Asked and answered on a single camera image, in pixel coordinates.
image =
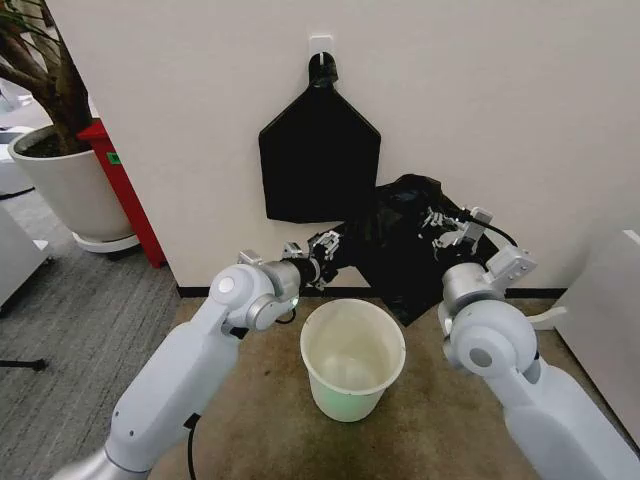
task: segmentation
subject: red cabinet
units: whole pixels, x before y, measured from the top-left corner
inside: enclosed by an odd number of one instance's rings
[[[151,224],[140,205],[140,200],[136,192],[129,182],[127,173],[120,163],[118,154],[109,139],[109,135],[100,120],[96,121],[86,130],[78,134],[78,138],[91,143],[93,150],[96,152],[98,160],[104,173],[111,183],[111,187],[122,204],[124,212],[131,222],[133,231],[138,236],[142,249],[146,254],[151,265],[155,268],[161,267],[166,263],[166,258],[160,248],[160,243],[156,238]]]

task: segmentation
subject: black bag hanging on hook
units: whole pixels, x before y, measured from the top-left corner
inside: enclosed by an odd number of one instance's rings
[[[309,61],[309,86],[258,137],[267,217],[344,221],[374,198],[380,133],[333,87],[333,57]]]

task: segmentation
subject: potted plant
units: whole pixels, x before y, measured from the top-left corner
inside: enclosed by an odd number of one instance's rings
[[[93,150],[77,137],[93,121],[87,89],[44,0],[0,0],[0,57],[0,77],[29,90],[52,121],[12,141],[9,154],[83,248],[124,248],[135,236]]]

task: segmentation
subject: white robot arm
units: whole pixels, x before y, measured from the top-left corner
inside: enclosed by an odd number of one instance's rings
[[[484,230],[478,226],[491,216],[474,209],[469,218],[479,223],[460,223],[434,249],[460,243],[475,248]],[[53,480],[147,478],[160,456],[195,427],[235,365],[244,334],[266,330],[292,310],[301,287],[321,288],[333,278],[330,263],[339,237],[335,232],[314,237],[308,256],[287,244],[288,258],[280,262],[241,253],[240,264],[216,276],[193,319],[171,331],[124,392],[104,448]],[[504,407],[511,436],[543,479],[640,478],[634,452],[575,380],[540,358],[530,322],[503,301],[506,287],[535,262],[507,246],[486,266],[488,271],[459,263],[443,277],[438,315],[450,363],[485,380]]]
[[[56,480],[139,480],[195,427],[234,367],[248,330],[292,310],[301,285],[320,276],[312,259],[262,262],[251,251],[220,272],[191,321],[174,328],[124,392],[104,448]]]

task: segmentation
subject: white wall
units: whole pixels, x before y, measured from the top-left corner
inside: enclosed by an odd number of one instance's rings
[[[305,87],[310,33],[382,133],[378,183],[426,174],[492,210],[540,261],[526,285],[567,285],[638,226],[640,2],[49,4],[183,286],[323,228],[265,218],[257,143]]]

